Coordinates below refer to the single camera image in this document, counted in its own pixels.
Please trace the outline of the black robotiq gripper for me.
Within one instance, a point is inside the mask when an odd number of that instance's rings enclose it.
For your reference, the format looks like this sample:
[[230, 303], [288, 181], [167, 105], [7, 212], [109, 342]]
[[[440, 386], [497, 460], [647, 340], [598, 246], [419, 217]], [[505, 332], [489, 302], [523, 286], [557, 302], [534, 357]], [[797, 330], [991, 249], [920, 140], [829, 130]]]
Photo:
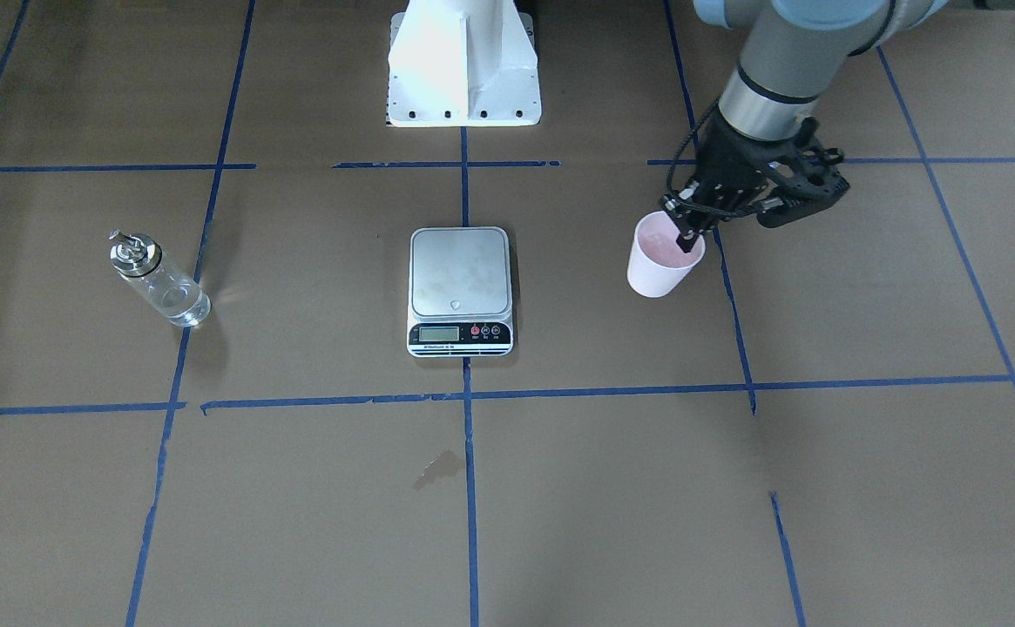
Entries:
[[680, 196], [666, 193], [659, 199], [660, 209], [678, 227], [677, 246], [684, 254], [721, 222], [754, 215], [761, 226], [775, 229], [791, 221], [788, 176], [775, 167], [789, 164], [791, 138], [747, 138], [719, 112], [707, 112], [691, 127], [680, 152], [695, 140], [694, 173]]

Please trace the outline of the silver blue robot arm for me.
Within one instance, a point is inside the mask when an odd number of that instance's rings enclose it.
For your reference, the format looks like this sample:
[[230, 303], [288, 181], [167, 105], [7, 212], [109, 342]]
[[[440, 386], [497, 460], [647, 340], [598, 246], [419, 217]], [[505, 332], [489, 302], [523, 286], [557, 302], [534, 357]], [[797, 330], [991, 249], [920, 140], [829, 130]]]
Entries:
[[698, 1], [698, 17], [748, 38], [721, 95], [694, 123], [682, 187], [666, 181], [660, 207], [690, 253], [722, 223], [755, 217], [767, 229], [811, 217], [850, 188], [844, 154], [822, 145], [813, 112], [845, 60], [924, 23], [941, 1]]

